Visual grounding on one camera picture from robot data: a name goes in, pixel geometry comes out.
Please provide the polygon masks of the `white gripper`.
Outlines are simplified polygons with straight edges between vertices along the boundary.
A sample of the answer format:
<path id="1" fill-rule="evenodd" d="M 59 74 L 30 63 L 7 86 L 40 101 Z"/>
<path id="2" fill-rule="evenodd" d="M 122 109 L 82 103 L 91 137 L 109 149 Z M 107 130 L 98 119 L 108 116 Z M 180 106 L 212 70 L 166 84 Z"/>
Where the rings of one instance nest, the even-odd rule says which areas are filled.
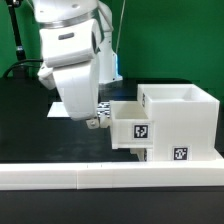
<path id="1" fill-rule="evenodd" d="M 66 108 L 98 104 L 101 34 L 98 22 L 58 29 L 41 29 L 43 64 L 53 69 L 58 93 Z M 99 119 L 86 121 L 89 129 L 99 127 Z"/>

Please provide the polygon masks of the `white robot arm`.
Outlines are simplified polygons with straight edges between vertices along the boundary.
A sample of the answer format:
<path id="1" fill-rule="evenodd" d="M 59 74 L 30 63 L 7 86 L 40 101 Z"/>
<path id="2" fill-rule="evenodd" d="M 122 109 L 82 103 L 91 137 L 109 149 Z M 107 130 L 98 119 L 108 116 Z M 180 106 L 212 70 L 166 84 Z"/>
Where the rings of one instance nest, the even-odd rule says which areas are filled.
<path id="1" fill-rule="evenodd" d="M 56 89 L 61 101 L 49 115 L 104 125 L 98 112 L 99 89 L 120 81 L 112 49 L 112 12 L 101 0 L 32 0 L 40 25 L 42 64 L 39 81 Z"/>

